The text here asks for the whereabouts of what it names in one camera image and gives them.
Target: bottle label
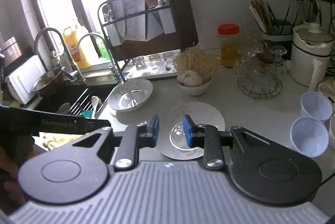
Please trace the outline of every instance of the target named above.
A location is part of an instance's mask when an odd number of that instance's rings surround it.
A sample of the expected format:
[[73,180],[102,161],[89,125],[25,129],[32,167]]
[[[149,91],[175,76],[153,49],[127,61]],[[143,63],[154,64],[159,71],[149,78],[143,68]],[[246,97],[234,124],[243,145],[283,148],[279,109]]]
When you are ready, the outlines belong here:
[[70,50],[70,53],[71,53],[74,61],[79,62],[80,61],[79,52],[78,52],[78,49],[77,49],[76,45],[71,45],[69,50]]

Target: white countertop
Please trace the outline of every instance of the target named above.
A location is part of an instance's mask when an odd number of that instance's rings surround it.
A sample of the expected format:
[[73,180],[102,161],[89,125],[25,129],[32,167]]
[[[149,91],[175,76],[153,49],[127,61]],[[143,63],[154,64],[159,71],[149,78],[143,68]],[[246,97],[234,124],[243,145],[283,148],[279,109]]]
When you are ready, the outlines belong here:
[[[130,112],[117,112],[109,106],[103,110],[99,119],[111,122],[113,130],[122,131],[132,124],[150,120],[174,105],[199,101],[212,105],[225,119],[226,130],[232,126],[242,126],[272,141],[293,149],[290,128],[300,116],[300,97],[308,89],[295,82],[289,73],[282,77],[283,90],[274,97],[254,100],[245,96],[238,88],[232,70],[220,69],[213,78],[209,90],[192,97],[182,93],[175,79],[158,80],[153,83],[153,93],[142,107]],[[140,160],[168,160],[156,149],[140,150]],[[335,151],[329,146],[326,152],[315,159],[325,177],[335,168]]]

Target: bowl of mushrooms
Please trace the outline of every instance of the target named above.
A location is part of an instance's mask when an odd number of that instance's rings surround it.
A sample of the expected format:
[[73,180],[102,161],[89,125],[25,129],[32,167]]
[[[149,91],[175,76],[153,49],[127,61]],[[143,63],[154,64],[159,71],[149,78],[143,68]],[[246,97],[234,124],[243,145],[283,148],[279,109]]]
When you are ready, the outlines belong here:
[[200,47],[180,53],[174,60],[181,90],[191,96],[205,93],[212,83],[213,73],[221,67],[220,60]]

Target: white spoon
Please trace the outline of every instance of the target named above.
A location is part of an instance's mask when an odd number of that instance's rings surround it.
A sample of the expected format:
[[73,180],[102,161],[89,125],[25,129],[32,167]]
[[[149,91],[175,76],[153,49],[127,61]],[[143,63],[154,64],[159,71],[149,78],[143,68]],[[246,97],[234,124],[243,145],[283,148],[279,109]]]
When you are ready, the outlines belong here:
[[99,103],[99,97],[92,96],[91,102],[92,102],[92,106],[93,106],[93,112],[92,112],[91,119],[95,119],[95,113],[97,112],[97,106],[98,106],[98,103]]

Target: gray ribbed surface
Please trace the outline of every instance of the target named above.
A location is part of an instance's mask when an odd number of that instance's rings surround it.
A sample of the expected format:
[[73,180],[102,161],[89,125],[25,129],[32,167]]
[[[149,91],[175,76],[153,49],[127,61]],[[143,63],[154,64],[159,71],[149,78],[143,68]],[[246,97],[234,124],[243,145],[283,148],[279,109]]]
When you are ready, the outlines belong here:
[[311,203],[272,208],[238,194],[225,174],[197,162],[142,162],[117,173],[101,193],[85,202],[48,207],[27,203],[17,224],[321,224],[328,217]]

